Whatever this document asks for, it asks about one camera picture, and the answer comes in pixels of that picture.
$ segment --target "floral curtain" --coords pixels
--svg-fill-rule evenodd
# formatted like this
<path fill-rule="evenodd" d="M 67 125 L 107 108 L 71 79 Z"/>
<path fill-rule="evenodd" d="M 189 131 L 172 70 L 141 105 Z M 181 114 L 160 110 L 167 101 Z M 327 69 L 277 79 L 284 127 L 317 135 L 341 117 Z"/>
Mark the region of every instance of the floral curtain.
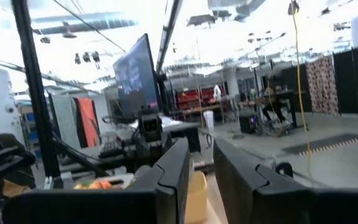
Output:
<path fill-rule="evenodd" d="M 312 111 L 339 115 L 333 57 L 327 56 L 307 63 L 306 73 Z"/>

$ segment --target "yellow box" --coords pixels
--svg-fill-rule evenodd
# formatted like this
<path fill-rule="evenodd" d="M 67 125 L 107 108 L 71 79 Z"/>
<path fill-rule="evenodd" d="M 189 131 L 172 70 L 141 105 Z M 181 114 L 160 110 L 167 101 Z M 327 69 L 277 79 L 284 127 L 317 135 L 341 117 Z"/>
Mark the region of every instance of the yellow box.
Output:
<path fill-rule="evenodd" d="M 194 172 L 187 193 L 185 223 L 200 223 L 207 219 L 206 216 L 206 179 L 200 172 Z"/>

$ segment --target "white bucket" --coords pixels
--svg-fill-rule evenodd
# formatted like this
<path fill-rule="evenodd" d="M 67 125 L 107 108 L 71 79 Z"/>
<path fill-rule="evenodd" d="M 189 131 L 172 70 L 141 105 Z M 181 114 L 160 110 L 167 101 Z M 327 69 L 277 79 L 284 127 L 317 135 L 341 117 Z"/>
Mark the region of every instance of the white bucket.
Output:
<path fill-rule="evenodd" d="M 204 120 L 206 123 L 206 126 L 208 127 L 208 132 L 213 133 L 214 132 L 214 111 L 205 111 L 203 113 Z"/>

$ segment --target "black monitor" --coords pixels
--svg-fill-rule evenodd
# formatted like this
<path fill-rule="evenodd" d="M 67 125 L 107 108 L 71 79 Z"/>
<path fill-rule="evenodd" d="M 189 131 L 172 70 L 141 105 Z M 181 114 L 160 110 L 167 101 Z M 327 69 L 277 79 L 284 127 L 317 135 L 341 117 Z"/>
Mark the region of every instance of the black monitor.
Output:
<path fill-rule="evenodd" d="M 121 108 L 135 115 L 141 106 L 159 109 L 159 92 L 147 34 L 113 65 Z"/>

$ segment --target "gray floor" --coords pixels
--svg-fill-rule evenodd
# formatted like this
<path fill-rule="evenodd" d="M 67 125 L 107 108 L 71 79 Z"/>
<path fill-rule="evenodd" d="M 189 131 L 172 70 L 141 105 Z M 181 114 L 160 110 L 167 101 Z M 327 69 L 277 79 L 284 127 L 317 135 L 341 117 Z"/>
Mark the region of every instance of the gray floor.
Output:
<path fill-rule="evenodd" d="M 358 116 L 333 117 L 307 114 L 306 122 L 310 128 L 307 134 L 300 128 L 290 133 L 289 136 L 281 138 L 245 135 L 243 139 L 232 139 L 233 131 L 239 133 L 238 123 L 218 125 L 211 135 L 215 138 L 226 139 L 240 150 L 260 157 L 276 157 L 278 162 L 290 162 L 296 172 L 295 180 L 301 184 L 311 187 L 358 187 L 358 142 L 314 153 L 310 160 L 308 156 L 282 156 L 282 149 L 286 147 L 338 134 L 358 134 Z"/>

